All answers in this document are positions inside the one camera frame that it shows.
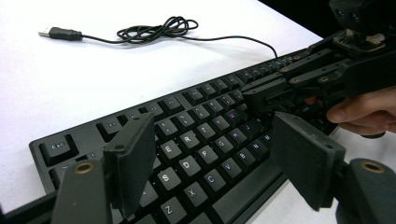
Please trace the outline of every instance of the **person's hand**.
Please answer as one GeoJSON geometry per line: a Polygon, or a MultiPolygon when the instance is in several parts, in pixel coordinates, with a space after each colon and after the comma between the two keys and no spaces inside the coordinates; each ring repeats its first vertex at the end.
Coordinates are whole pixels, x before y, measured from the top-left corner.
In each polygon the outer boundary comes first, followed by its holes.
{"type": "Polygon", "coordinates": [[[361,135],[396,133],[396,86],[346,99],[327,112],[327,119],[361,135]]]}

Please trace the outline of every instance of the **black cable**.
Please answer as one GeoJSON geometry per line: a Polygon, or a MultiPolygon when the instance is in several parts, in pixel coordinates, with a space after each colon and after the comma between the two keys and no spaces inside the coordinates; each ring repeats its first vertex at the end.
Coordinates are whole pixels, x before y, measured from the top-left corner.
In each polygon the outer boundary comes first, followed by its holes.
{"type": "Polygon", "coordinates": [[[276,50],[271,45],[247,36],[228,35],[228,36],[215,37],[215,38],[194,38],[194,37],[186,36],[188,31],[194,30],[198,28],[198,26],[199,26],[198,22],[195,20],[186,20],[183,17],[171,17],[163,25],[131,26],[129,28],[119,30],[117,32],[117,36],[121,38],[121,40],[115,40],[115,41],[106,40],[91,35],[83,35],[81,32],[77,32],[74,30],[60,29],[57,27],[52,27],[51,29],[46,30],[45,32],[39,32],[39,34],[43,36],[48,36],[50,38],[64,39],[70,41],[81,40],[82,38],[89,38],[89,39],[105,42],[107,44],[123,44],[123,43],[147,44],[163,36],[170,38],[183,38],[194,41],[216,41],[222,39],[242,38],[257,42],[259,44],[268,47],[269,49],[272,50],[272,52],[275,54],[275,57],[277,58],[276,50]]]}

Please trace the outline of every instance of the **white surface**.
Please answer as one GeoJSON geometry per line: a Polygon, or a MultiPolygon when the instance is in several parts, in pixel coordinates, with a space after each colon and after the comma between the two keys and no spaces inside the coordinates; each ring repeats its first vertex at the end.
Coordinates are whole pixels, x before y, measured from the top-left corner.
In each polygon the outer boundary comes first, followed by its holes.
{"type": "MultiPolygon", "coordinates": [[[[88,39],[82,43],[52,40],[37,34],[46,26],[59,26],[115,39],[119,29],[162,24],[178,15],[200,23],[190,36],[251,36],[271,44],[279,55],[319,40],[255,0],[0,1],[0,204],[4,212],[45,194],[28,148],[31,141],[274,58],[268,48],[246,40],[164,40],[130,47],[88,39]]],[[[375,157],[396,169],[393,134],[367,141],[337,132],[334,138],[353,148],[350,157],[375,157]]],[[[258,215],[256,223],[335,223],[333,210],[311,211],[292,185],[258,215]]]]}

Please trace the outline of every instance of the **usb plug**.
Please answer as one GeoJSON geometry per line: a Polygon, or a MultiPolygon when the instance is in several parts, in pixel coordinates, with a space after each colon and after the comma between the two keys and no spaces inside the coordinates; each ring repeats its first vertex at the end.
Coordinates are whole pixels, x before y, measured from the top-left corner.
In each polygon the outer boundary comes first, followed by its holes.
{"type": "Polygon", "coordinates": [[[65,30],[58,27],[47,28],[43,31],[38,32],[38,34],[52,39],[62,39],[69,41],[76,41],[82,39],[82,32],[65,30]]]}

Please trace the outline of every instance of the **black keyboard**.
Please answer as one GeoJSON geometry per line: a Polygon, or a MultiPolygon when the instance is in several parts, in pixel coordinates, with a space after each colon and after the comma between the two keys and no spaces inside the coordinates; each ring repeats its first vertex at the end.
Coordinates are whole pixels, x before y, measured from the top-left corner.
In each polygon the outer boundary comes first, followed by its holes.
{"type": "MultiPolygon", "coordinates": [[[[246,222],[286,177],[269,159],[270,115],[250,116],[240,89],[291,64],[292,55],[33,141],[45,191],[58,189],[73,163],[100,160],[129,119],[149,112],[155,115],[157,158],[130,223],[246,222]]],[[[114,210],[113,218],[126,222],[114,210]]]]}

